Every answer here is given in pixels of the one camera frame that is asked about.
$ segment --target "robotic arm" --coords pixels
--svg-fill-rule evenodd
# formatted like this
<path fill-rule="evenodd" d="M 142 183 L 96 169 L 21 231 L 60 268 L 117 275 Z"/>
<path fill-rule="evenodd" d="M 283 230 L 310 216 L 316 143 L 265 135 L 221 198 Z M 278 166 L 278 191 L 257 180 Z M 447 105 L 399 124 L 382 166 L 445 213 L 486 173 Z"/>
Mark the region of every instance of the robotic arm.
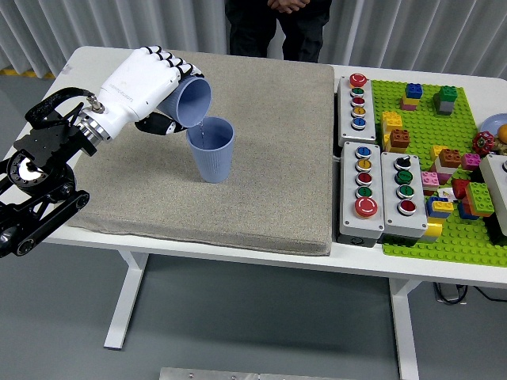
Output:
<path fill-rule="evenodd" d="M 77 152 L 92 156 L 101 141 L 114 139 L 131 122 L 156 135 L 184 130 L 154 110 L 190 75 L 203 76 L 160 47 L 142 47 L 112 73 L 98 96 L 66 88 L 30 109 L 25 118 L 32 130 L 14 143 L 16 153 L 0 162 L 0 197 L 13 185 L 29 196 L 20 204 L 0 198 L 0 257 L 30 252 L 88 203 L 90 194 L 76 190 L 67 164 Z M 90 105 L 79 103 L 65 116 L 57 113 L 60 104 L 79 96 Z M 55 207 L 44 215 L 50 203 Z"/>

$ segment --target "gray floor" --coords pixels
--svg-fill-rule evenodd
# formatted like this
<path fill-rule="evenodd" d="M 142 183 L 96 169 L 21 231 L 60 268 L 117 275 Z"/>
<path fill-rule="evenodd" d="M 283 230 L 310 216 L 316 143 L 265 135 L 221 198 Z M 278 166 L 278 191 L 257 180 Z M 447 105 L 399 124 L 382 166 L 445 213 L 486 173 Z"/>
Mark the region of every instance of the gray floor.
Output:
<path fill-rule="evenodd" d="M 0 76 L 0 154 L 51 85 Z M 122 351 L 104 349 L 126 264 L 42 244 L 0 260 L 0 379 L 157 379 L 161 367 L 398 377 L 385 279 L 152 256 Z M 507 297 L 506 291 L 492 295 Z M 421 380 L 500 379 L 507 304 L 410 296 Z"/>

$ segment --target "cable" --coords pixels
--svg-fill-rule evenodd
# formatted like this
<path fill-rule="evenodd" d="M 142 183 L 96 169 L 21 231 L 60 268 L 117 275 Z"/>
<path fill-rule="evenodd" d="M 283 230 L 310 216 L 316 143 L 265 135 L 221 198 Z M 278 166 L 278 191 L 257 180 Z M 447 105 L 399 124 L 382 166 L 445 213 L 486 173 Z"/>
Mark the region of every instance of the cable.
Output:
<path fill-rule="evenodd" d="M 433 289 L 435 289 L 435 292 L 438 294 L 440 299 L 446 304 L 446 305 L 457 305 L 458 303 L 462 302 L 465 299 L 465 296 L 468 292 L 468 285 L 464 286 L 465 290 L 463 291 L 463 294 L 460 295 L 457 299 L 454 299 L 452 301 L 446 299 L 440 290 L 440 284 L 439 283 L 433 283 Z"/>
<path fill-rule="evenodd" d="M 484 293 L 479 287 L 474 287 L 475 289 L 477 289 L 477 291 L 483 295 L 484 297 L 486 297 L 488 300 L 490 301 L 493 301 L 493 302 L 507 302 L 507 299 L 499 299 L 499 298 L 491 298 L 490 296 L 488 296 L 486 293 Z"/>

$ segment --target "person's hand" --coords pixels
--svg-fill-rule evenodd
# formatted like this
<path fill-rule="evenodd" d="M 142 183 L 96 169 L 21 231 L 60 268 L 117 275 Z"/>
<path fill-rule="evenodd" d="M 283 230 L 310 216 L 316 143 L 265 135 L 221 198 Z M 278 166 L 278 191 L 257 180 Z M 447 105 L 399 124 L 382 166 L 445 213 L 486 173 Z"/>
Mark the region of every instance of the person's hand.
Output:
<path fill-rule="evenodd" d="M 291 14 L 307 6 L 310 0 L 268 0 L 268 7 L 280 13 Z"/>

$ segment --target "pink lego brick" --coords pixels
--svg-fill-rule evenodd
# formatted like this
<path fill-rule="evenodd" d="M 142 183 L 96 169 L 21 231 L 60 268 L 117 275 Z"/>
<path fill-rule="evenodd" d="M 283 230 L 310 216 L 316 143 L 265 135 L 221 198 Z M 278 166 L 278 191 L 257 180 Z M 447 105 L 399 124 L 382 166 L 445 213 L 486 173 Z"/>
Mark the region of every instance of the pink lego brick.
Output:
<path fill-rule="evenodd" d="M 423 188 L 438 188 L 438 175 L 434 172 L 421 172 L 422 187 Z"/>
<path fill-rule="evenodd" d="M 452 174 L 437 173 L 439 184 L 445 184 L 452 177 Z"/>
<path fill-rule="evenodd" d="M 461 156 L 461 167 L 464 170 L 476 170 L 481 163 L 481 156 L 476 153 L 465 153 Z"/>
<path fill-rule="evenodd" d="M 403 98 L 400 99 L 399 101 L 399 107 L 403 110 L 403 111 L 415 111 L 417 109 L 417 106 L 416 105 L 410 105 L 410 104 L 405 104 L 403 103 Z"/>

